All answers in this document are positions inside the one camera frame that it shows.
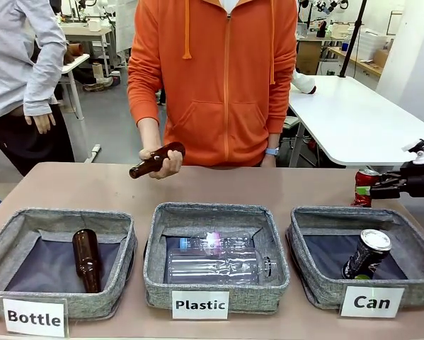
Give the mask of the orange-hoodie person's right hand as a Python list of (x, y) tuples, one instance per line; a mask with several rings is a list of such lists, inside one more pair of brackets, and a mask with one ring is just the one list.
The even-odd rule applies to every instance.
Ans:
[[(155, 152), (157, 149), (158, 147), (144, 148), (139, 151), (139, 158), (141, 160), (146, 160), (150, 158), (151, 153)], [(149, 177), (160, 180), (177, 174), (180, 171), (183, 163), (183, 155), (176, 150), (168, 150), (167, 155), (168, 157), (163, 160), (161, 169), (149, 173)]]

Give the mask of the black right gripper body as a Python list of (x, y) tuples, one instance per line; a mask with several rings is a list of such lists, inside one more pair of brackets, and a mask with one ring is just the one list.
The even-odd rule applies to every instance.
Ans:
[(407, 193), (410, 197), (424, 197), (424, 164), (406, 162), (400, 171), (406, 177), (406, 184), (399, 187), (400, 192)]

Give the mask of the grey-shirt person's hand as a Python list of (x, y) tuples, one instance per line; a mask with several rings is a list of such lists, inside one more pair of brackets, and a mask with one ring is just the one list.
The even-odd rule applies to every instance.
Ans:
[(37, 116), (25, 116), (25, 121), (28, 125), (35, 124), (41, 135), (47, 134), (51, 130), (52, 126), (56, 125), (55, 117), (52, 113)]

